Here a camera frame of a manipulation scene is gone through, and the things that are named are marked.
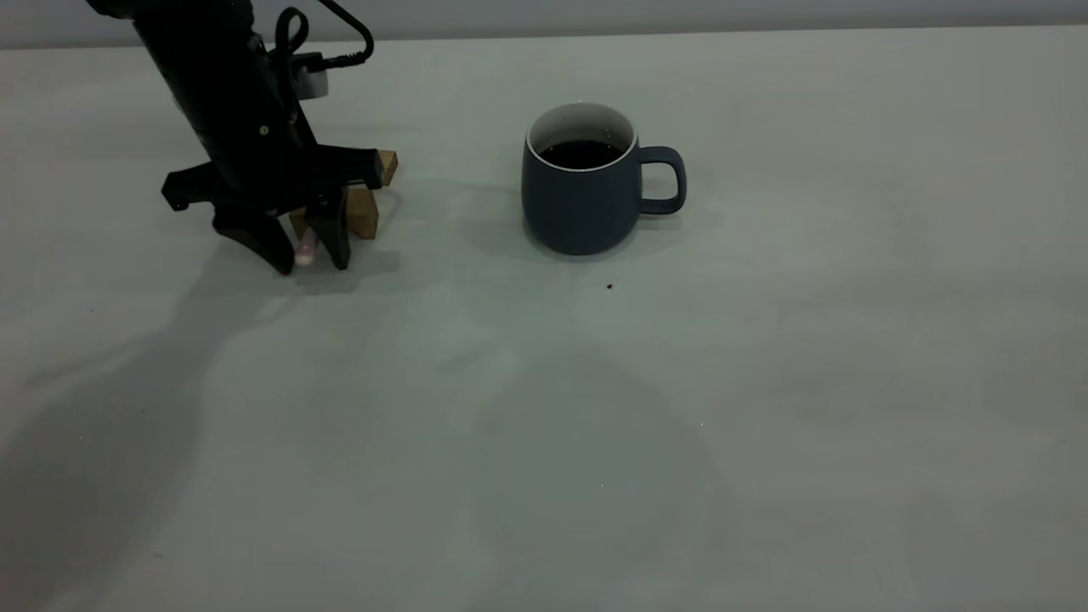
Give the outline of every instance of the gray wall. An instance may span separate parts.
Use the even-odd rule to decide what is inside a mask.
[[[730,29],[1088,22],[1088,0],[341,0],[379,38],[540,36]],[[311,0],[255,0],[271,39],[288,4],[312,39],[353,38]],[[136,44],[132,28],[82,0],[0,0],[0,47]]]

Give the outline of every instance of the black coffee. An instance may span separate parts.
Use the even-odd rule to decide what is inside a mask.
[[[544,158],[544,161],[559,168],[589,170],[591,168],[607,166],[619,159],[622,155],[623,151],[607,143],[571,140],[549,147],[541,154],[541,157]]]

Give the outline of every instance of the small wooden block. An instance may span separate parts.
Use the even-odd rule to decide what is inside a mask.
[[[382,184],[390,186],[393,175],[397,172],[396,151],[378,151],[382,158],[382,167],[385,172],[382,174]],[[299,208],[288,215],[290,225],[295,229],[295,235],[299,238],[306,233],[306,209]],[[374,203],[374,193],[363,187],[354,187],[347,192],[347,228],[355,235],[362,240],[374,240],[378,235],[378,205]]]
[[[382,174],[382,184],[388,187],[393,183],[397,166],[400,164],[397,160],[397,151],[378,151],[378,156],[382,158],[382,168],[385,168],[385,174]]]
[[[299,238],[306,233],[306,209],[290,211],[290,225]],[[347,229],[366,241],[372,241],[378,235],[378,205],[374,203],[374,192],[370,189],[348,189],[347,192]]]

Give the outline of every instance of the cable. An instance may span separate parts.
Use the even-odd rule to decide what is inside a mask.
[[[288,38],[290,34],[290,22],[295,17],[299,19],[298,32]],[[290,113],[290,121],[298,117],[298,101],[295,98],[295,76],[290,73],[290,57],[306,42],[306,37],[310,35],[310,20],[306,19],[302,11],[294,7],[288,7],[280,13],[280,20],[275,24],[275,60],[274,69],[280,74],[280,97]]]
[[[358,53],[351,53],[348,56],[341,56],[338,58],[330,58],[324,61],[325,68],[347,68],[351,65],[359,65],[362,62],[370,59],[370,56],[374,54],[374,36],[370,34],[370,29],[362,25],[362,22],[355,19],[355,15],[345,11],[339,4],[334,0],[318,0],[325,5],[326,9],[336,14],[337,17],[344,20],[346,24],[354,27],[356,32],[362,35],[362,39],[367,42],[367,48]]]
[[[334,0],[318,1],[361,34],[362,39],[367,42],[367,47],[356,53],[322,59],[309,68],[312,68],[313,72],[319,72],[335,68],[359,65],[369,60],[370,56],[374,54],[374,36],[370,33],[370,29]],[[295,33],[295,36],[289,36],[290,22],[295,17],[299,19],[298,32]],[[290,113],[290,121],[295,121],[295,118],[298,115],[298,102],[295,99],[295,75],[290,73],[290,59],[295,54],[295,51],[302,46],[302,42],[306,42],[306,38],[309,35],[310,21],[306,19],[305,13],[294,7],[288,7],[280,13],[280,19],[275,24],[275,50],[273,51],[275,59],[273,68],[279,72],[280,96],[283,98],[284,105],[289,107],[287,110]]]

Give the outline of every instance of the dark blue mug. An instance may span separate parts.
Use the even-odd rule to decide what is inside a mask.
[[[643,163],[672,167],[676,197],[642,197]],[[640,147],[634,124],[609,107],[557,107],[526,134],[521,206],[533,234],[559,253],[607,250],[631,233],[640,215],[671,215],[683,207],[687,195],[680,154],[669,147]]]

